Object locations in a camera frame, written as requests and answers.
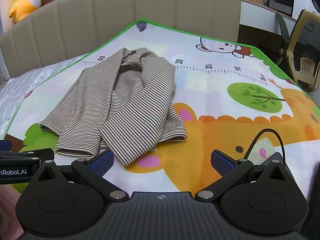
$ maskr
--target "pink spot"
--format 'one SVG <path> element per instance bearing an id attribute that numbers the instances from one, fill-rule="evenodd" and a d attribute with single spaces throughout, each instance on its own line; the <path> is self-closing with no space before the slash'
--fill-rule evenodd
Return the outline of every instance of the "pink spot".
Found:
<path id="1" fill-rule="evenodd" d="M 291 79 L 289 79 L 289 78 L 286 78 L 285 79 L 289 84 L 292 84 L 292 85 L 294 85 L 294 82 L 291 80 Z"/>
<path id="2" fill-rule="evenodd" d="M 153 168 L 160 165 L 160 160 L 155 155 L 141 156 L 137 159 L 137 165 L 143 168 Z"/>
<path id="3" fill-rule="evenodd" d="M 28 96 L 31 95 L 32 91 L 30 91 L 24 98 L 27 98 Z"/>
<path id="4" fill-rule="evenodd" d="M 186 109 L 180 109 L 179 115 L 183 121 L 192 121 L 192 115 Z"/>
<path id="5" fill-rule="evenodd" d="M 266 155 L 267 155 L 266 150 L 265 150 L 265 149 L 263 149 L 263 148 L 261 148 L 261 149 L 259 150 L 259 155 L 260 155 L 262 158 L 265 158 L 265 157 L 266 157 Z"/>

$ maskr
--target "chair backrest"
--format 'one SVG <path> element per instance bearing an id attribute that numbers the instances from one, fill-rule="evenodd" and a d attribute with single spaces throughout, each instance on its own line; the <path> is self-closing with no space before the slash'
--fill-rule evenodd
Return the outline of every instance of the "chair backrest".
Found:
<path id="1" fill-rule="evenodd" d="M 241 0 L 56 0 L 0 36 L 11 77 L 93 51 L 132 22 L 147 19 L 237 42 Z"/>
<path id="2" fill-rule="evenodd" d="M 303 10 L 292 31 L 288 64 L 296 83 L 304 82 L 315 91 L 320 66 L 320 17 Z"/>

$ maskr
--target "blue gripper pad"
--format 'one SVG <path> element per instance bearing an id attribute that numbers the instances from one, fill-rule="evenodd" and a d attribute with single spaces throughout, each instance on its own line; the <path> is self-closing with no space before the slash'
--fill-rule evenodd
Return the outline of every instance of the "blue gripper pad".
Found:
<path id="1" fill-rule="evenodd" d="M 101 177 L 113 166 L 114 154 L 111 150 L 106 150 L 87 162 L 89 169 L 99 174 Z"/>
<path id="2" fill-rule="evenodd" d="M 219 150 L 211 153 L 211 166 L 224 176 L 238 166 L 238 162 Z"/>
<path id="3" fill-rule="evenodd" d="M 0 140 L 0 151 L 10 152 L 12 143 L 9 140 Z"/>

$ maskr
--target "striped shirt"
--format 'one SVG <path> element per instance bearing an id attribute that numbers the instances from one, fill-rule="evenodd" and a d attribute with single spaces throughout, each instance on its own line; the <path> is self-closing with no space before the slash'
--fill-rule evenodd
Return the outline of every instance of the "striped shirt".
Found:
<path id="1" fill-rule="evenodd" d="M 187 138 L 171 104 L 174 74 L 154 52 L 122 48 L 84 69 L 40 128 L 59 135 L 58 154 L 89 159 L 110 148 L 129 165 L 158 142 Z"/>

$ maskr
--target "cartoon bear print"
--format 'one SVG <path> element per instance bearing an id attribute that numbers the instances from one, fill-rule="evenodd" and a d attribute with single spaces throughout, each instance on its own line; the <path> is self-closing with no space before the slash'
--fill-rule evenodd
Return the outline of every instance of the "cartoon bear print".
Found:
<path id="1" fill-rule="evenodd" d="M 251 48 L 222 41 L 209 40 L 200 37 L 200 44 L 196 48 L 204 52 L 232 53 L 233 56 L 244 58 L 244 56 L 254 57 Z"/>

